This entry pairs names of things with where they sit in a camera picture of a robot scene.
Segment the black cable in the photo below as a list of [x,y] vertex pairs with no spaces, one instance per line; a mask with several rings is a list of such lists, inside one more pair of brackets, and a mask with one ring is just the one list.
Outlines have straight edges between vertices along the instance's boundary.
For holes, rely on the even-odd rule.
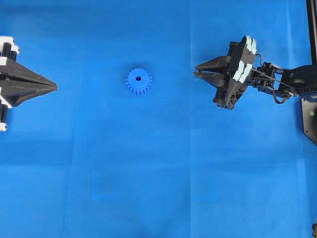
[[275,82],[278,82],[278,83],[280,83],[280,84],[282,84],[282,85],[284,85],[284,86],[286,86],[286,87],[288,87],[288,88],[295,89],[294,87],[292,87],[292,86],[290,86],[290,85],[288,85],[288,84],[286,84],[286,83],[283,83],[283,82],[279,81],[278,79],[275,79],[275,78],[272,78],[272,77],[270,77],[270,76],[267,76],[265,73],[263,73],[263,72],[261,72],[261,71],[255,69],[255,68],[252,68],[252,70],[253,70],[254,72],[259,73],[261,76],[264,76],[264,77],[270,79],[271,81],[275,81]]
[[276,93],[275,91],[272,91],[272,94],[273,94],[273,98],[274,98],[274,101],[277,103],[277,104],[283,104],[286,102],[286,98],[283,98],[282,101],[279,101],[276,97]]
[[260,57],[260,59],[259,59],[259,60],[260,60],[260,65],[261,65],[261,67],[263,67],[261,54],[257,53],[256,56],[259,56],[259,57]]

